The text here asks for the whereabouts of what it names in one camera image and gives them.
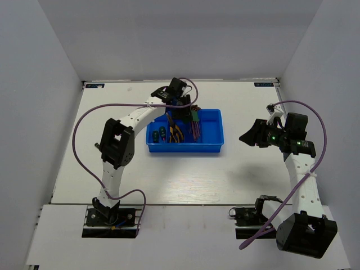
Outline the yellow black long-nose pliers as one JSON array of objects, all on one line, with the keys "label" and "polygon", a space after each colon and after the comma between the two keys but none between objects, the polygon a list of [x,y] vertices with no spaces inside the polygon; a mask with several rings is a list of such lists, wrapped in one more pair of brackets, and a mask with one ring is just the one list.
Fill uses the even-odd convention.
[{"label": "yellow black long-nose pliers", "polygon": [[166,113],[166,118],[169,123],[170,135],[171,134],[173,134],[174,136],[178,135],[181,138],[181,142],[184,142],[185,136],[184,136],[182,130],[180,129],[180,127],[178,125],[176,125],[175,121],[172,119],[172,117],[170,116],[170,114],[168,112]]}]

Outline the yellow black short pliers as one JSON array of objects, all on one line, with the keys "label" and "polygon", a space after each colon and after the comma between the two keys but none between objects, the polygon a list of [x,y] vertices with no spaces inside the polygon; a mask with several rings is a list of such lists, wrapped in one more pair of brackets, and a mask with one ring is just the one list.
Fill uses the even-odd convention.
[{"label": "yellow black short pliers", "polygon": [[169,137],[169,143],[180,143],[181,142],[181,138],[178,135],[173,135],[171,134]]}]

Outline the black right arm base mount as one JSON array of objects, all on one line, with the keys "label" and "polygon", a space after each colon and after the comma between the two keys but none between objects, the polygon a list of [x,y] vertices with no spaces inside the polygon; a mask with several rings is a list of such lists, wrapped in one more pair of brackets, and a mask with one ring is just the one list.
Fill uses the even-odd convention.
[{"label": "black right arm base mount", "polygon": [[228,211],[228,216],[235,221],[237,240],[246,240],[252,237],[267,221],[267,218],[262,214],[257,215],[254,207],[232,207]]}]

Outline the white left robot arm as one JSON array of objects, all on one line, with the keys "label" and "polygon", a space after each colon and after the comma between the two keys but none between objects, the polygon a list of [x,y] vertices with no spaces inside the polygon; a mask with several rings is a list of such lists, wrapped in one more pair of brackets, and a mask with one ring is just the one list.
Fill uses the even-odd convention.
[{"label": "white left robot arm", "polygon": [[134,141],[143,128],[157,117],[165,114],[166,105],[182,106],[188,101],[180,101],[187,84],[173,78],[170,85],[154,91],[142,107],[119,120],[110,118],[101,137],[99,150],[103,165],[101,189],[92,200],[93,207],[101,220],[115,225],[119,220],[119,188],[126,165],[134,157]]}]

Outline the green hex key set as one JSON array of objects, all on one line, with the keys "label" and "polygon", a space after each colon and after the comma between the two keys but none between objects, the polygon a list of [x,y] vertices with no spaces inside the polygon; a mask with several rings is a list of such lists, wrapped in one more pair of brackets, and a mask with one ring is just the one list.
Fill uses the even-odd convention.
[{"label": "green hex key set", "polygon": [[194,141],[197,141],[200,138],[200,110],[201,108],[198,105],[192,105],[190,107],[190,121],[188,123],[188,130]]}]

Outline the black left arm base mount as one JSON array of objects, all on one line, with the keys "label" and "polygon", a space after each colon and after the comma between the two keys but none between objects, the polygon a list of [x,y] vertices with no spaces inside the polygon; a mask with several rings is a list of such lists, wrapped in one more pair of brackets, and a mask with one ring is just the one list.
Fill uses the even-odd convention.
[{"label": "black left arm base mount", "polygon": [[135,239],[140,231],[143,207],[119,208],[115,217],[107,220],[95,208],[88,208],[82,229],[82,238]]}]

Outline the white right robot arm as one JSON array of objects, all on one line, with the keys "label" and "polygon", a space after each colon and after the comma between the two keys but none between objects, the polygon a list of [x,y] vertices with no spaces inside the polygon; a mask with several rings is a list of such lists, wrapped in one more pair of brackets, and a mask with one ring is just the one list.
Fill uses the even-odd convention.
[{"label": "white right robot arm", "polygon": [[279,250],[320,259],[335,238],[338,227],[323,210],[316,176],[314,143],[307,141],[306,115],[289,113],[284,127],[278,127],[277,115],[271,121],[256,119],[239,140],[249,146],[276,146],[283,154],[291,184],[292,208],[279,209],[282,200],[262,195],[255,203],[254,217],[276,231]]}]

